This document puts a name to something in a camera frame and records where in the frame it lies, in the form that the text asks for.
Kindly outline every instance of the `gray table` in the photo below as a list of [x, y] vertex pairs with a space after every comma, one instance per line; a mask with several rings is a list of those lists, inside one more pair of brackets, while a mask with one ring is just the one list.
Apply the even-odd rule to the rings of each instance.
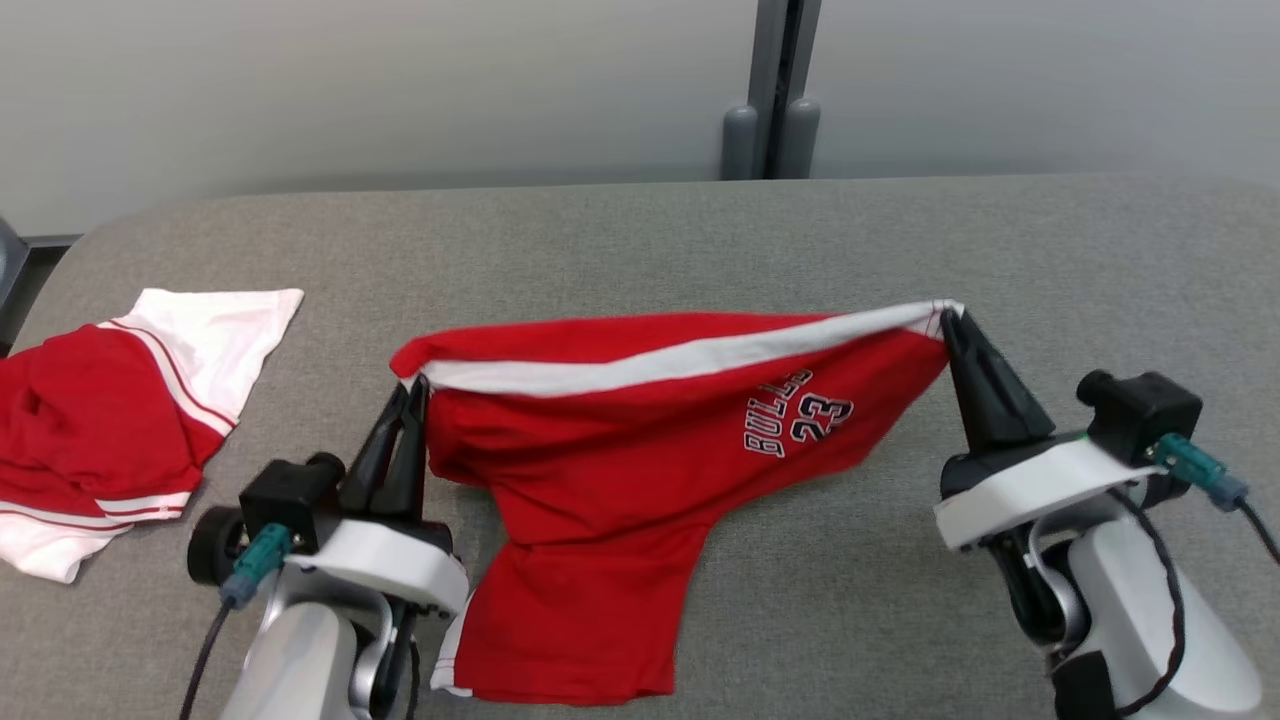
[[[192, 519], [273, 457], [351, 459], [390, 354], [453, 325], [676, 309], [846, 311], [955, 297], [1060, 425], [1076, 380], [1160, 369], [1207, 400], [1197, 438], [1280, 525], [1280, 202], [1235, 182], [1009, 177], [247, 197], [95, 231], [18, 347], [128, 310], [142, 287], [302, 287], [243, 424], [180, 523], [113, 542], [74, 587], [0, 568], [6, 717], [173, 717], [216, 609], [186, 578]], [[689, 591], [676, 694], [570, 711], [424, 693], [449, 717], [1050, 717], [995, 565], [952, 556], [931, 506], [964, 447], [940, 380], [860, 468], [764, 498], [712, 534]], [[431, 482], [479, 577], [503, 542], [485, 493]], [[1280, 715], [1280, 570], [1240, 518], [1190, 496], [1155, 512], [1235, 629]], [[228, 624], [197, 707], [227, 697], [259, 616]], [[420, 632], [434, 647], [443, 623]]]

